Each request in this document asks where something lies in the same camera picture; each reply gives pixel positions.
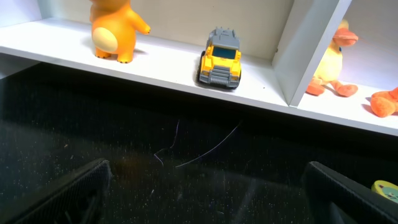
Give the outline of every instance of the toy foot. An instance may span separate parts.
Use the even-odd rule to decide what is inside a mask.
[[[307,87],[306,92],[314,96],[321,95],[325,92],[325,87],[321,86],[321,82],[322,80],[312,79]]]
[[[371,108],[373,113],[381,118],[392,115],[398,109],[393,102],[378,96],[371,99]]]
[[[343,85],[337,89],[337,93],[340,96],[350,97],[358,91],[358,86],[356,85]]]
[[[118,55],[118,62],[120,63],[130,63],[132,62],[132,52],[126,54],[119,54]]]
[[[97,56],[98,58],[107,58],[107,57],[110,57],[111,54],[104,52],[98,48],[95,48],[95,56]]]

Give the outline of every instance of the toy car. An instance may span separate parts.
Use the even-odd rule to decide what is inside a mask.
[[[239,39],[234,30],[216,28],[201,54],[197,81],[226,89],[236,89],[241,81]]]

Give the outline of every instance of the black table surface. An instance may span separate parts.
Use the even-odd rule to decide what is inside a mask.
[[[101,157],[102,223],[313,223],[310,161],[369,188],[398,183],[395,137],[71,68],[2,79],[0,100],[0,209]],[[174,139],[162,165],[154,154]]]

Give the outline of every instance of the scratch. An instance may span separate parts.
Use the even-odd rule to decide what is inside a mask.
[[[162,152],[162,151],[165,150],[165,149],[172,149],[172,148],[174,147],[175,140],[177,139],[177,133],[178,133],[178,126],[179,126],[179,125],[180,125],[180,120],[178,120],[178,122],[177,122],[177,127],[175,128],[175,136],[174,136],[173,144],[172,144],[170,147],[163,148],[163,149],[157,151],[157,152],[154,154],[155,158],[158,159],[158,160],[162,163],[162,166],[163,166],[163,167],[164,167],[163,161],[157,156],[157,154],[160,153],[160,152]]]
[[[181,164],[181,165],[178,165],[178,166],[176,166],[175,168],[179,168],[179,167],[181,167],[181,166],[185,166],[185,165],[187,165],[187,164],[190,164],[191,162],[193,162],[193,161],[196,161],[196,160],[198,160],[198,159],[200,159],[200,158],[202,158],[203,156],[205,156],[205,155],[207,155],[207,154],[209,154],[209,153],[211,153],[213,150],[215,150],[218,146],[220,146],[225,140],[227,140],[234,132],[235,132],[235,130],[240,126],[242,124],[242,121],[240,121],[239,122],[239,124],[220,142],[220,143],[218,143],[218,145],[216,145],[213,149],[210,149],[208,152],[206,152],[206,153],[204,153],[203,155],[201,155],[201,156],[199,156],[199,157],[197,157],[196,159],[192,159],[191,161],[189,161],[189,162],[186,162],[186,163],[184,163],[184,164]]]

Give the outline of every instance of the orange plush toy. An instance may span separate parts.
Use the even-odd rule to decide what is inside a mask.
[[[130,0],[90,0],[91,31],[95,55],[99,58],[118,55],[118,62],[129,63],[136,46],[136,30],[149,34],[150,27],[130,6]]]
[[[380,91],[372,95],[371,108],[381,118],[398,112],[398,87],[392,91]]]

